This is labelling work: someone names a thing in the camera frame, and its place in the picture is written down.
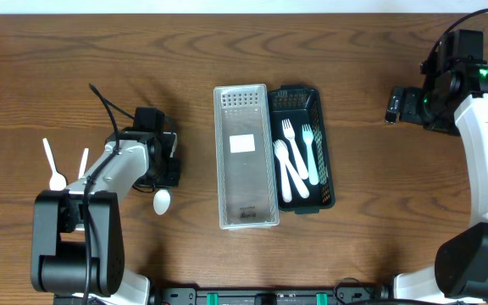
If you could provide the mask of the pale green plastic fork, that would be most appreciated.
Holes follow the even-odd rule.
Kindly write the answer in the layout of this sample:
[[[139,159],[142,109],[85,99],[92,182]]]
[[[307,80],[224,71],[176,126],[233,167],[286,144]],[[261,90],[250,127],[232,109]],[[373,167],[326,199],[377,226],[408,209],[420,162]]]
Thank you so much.
[[[308,124],[302,126],[302,139],[307,148],[308,180],[311,185],[316,186],[319,183],[319,175],[313,155],[313,132]]]

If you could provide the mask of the white thick plastic spoon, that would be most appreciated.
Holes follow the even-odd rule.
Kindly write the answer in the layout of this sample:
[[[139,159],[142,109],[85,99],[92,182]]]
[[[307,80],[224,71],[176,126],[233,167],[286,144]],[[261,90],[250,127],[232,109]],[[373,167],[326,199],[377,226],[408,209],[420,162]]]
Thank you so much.
[[[292,193],[287,173],[287,162],[289,161],[289,152],[286,144],[282,140],[274,141],[274,155],[278,158],[280,163],[280,182],[281,182],[281,196],[284,202],[291,202]]]

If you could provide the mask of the white fork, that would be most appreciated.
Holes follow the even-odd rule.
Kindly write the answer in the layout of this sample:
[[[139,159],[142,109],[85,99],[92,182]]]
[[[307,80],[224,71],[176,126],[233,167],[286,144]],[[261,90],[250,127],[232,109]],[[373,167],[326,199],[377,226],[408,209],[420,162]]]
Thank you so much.
[[[289,176],[291,177],[293,184],[295,185],[295,187],[297,189],[297,193],[299,194],[299,196],[301,198],[309,198],[309,196],[310,196],[309,190],[306,187],[306,185],[304,184],[303,180],[300,178],[299,174],[297,173],[297,171],[295,170],[293,165],[291,164],[290,159],[287,162],[286,167],[287,167],[288,177]]]
[[[301,179],[306,180],[308,178],[308,170],[307,170],[306,165],[303,161],[300,150],[297,146],[296,134],[295,134],[295,131],[292,127],[291,121],[289,119],[283,119],[281,124],[282,124],[284,137],[291,144],[291,150],[292,150],[293,157],[295,160],[295,165],[297,167],[297,173],[299,174]]]

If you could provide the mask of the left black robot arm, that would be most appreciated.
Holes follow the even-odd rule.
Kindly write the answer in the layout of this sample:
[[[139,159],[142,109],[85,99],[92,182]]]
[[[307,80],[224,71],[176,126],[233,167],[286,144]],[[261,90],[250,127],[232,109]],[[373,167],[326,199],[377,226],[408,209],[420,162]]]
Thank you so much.
[[[172,158],[174,132],[124,130],[61,191],[34,202],[31,284],[56,304],[148,304],[151,282],[125,267],[119,205],[134,184]]]

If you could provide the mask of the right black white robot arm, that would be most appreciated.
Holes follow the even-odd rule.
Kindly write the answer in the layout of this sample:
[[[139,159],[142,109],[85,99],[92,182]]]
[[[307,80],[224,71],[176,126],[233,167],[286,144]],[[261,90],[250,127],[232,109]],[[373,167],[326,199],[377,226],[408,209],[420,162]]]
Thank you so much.
[[[443,243],[432,266],[393,279],[396,299],[488,302],[488,63],[480,31],[444,34],[421,64],[422,87],[396,87],[385,121],[459,136],[469,174],[469,227]]]

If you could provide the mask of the white label sticker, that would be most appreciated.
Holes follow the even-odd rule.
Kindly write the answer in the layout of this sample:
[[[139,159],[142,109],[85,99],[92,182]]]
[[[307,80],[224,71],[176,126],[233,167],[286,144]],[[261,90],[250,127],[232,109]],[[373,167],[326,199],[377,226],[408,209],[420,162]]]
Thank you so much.
[[[231,153],[249,153],[255,151],[254,134],[234,135],[229,137]]]

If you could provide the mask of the clear plastic basket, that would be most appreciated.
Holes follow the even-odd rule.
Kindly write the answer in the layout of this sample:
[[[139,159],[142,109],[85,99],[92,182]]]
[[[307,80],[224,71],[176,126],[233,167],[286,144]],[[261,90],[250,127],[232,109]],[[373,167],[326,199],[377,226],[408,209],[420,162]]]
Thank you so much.
[[[269,103],[265,84],[213,89],[214,131],[223,230],[280,222]],[[254,134],[254,152],[230,152],[230,136]]]

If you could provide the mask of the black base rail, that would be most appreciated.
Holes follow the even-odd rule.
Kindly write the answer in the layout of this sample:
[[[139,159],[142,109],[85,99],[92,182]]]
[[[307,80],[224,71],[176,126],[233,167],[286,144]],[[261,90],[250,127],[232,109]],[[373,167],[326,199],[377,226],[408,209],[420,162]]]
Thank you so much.
[[[324,287],[203,288],[196,285],[154,286],[149,305],[341,305],[396,304],[386,285],[343,280]]]

